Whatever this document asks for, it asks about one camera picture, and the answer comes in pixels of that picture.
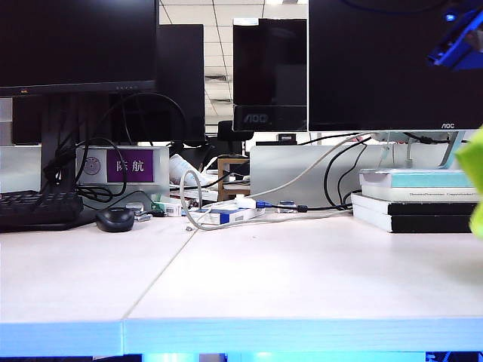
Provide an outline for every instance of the ceiling light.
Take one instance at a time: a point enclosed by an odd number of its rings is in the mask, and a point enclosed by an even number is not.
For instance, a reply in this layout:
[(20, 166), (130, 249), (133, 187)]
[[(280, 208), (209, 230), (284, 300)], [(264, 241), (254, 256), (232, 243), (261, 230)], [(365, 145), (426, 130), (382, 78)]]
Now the ceiling light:
[(258, 19), (256, 17), (236, 17), (233, 19), (233, 25), (257, 26)]

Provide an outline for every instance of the white desk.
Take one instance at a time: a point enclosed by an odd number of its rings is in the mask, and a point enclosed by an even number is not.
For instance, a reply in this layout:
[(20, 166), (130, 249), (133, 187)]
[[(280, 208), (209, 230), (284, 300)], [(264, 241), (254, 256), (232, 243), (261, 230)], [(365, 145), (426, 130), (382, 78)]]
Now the white desk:
[(0, 356), (483, 349), (471, 235), (346, 216), (191, 240), (185, 227), (1, 235)]
[(480, 351), (483, 242), (350, 217), (199, 232), (125, 323), (125, 350)]
[(155, 219), (124, 234), (87, 225), (0, 235), (0, 356), (122, 354), (122, 321), (191, 238)]

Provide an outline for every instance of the monitor bezel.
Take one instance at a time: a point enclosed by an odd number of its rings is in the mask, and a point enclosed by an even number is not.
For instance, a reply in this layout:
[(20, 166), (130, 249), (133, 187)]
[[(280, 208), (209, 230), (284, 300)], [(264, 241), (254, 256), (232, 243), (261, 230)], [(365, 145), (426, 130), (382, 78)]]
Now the monitor bezel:
[(18, 85), (13, 87), (0, 86), (0, 97), (21, 97), (42, 94), (58, 93), (81, 93), (81, 92), (119, 92), (119, 91), (150, 91), (155, 89), (156, 82), (156, 47), (157, 29), (159, 26), (159, 2), (152, 0), (155, 15), (152, 31), (153, 39), (153, 58), (152, 58), (152, 79), (140, 79), (138, 81), (111, 81), (111, 82), (91, 82), (91, 83), (65, 83), (65, 84), (34, 84)]

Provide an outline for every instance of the light blue book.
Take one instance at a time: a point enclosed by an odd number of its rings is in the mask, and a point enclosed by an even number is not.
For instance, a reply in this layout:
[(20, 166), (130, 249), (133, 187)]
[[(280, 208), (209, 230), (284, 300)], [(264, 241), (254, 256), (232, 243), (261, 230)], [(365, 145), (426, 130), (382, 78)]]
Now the light blue book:
[(361, 186), (406, 187), (474, 187), (462, 170), (361, 170)]

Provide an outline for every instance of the purple sign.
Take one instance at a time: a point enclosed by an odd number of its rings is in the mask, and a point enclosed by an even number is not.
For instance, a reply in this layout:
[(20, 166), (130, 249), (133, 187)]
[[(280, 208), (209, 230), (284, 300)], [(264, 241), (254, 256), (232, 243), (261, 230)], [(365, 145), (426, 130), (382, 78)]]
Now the purple sign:
[[(152, 166), (153, 150), (151, 149), (121, 149), (129, 183), (153, 183), (154, 169)], [(122, 164), (116, 150), (107, 150), (107, 182), (122, 183)]]

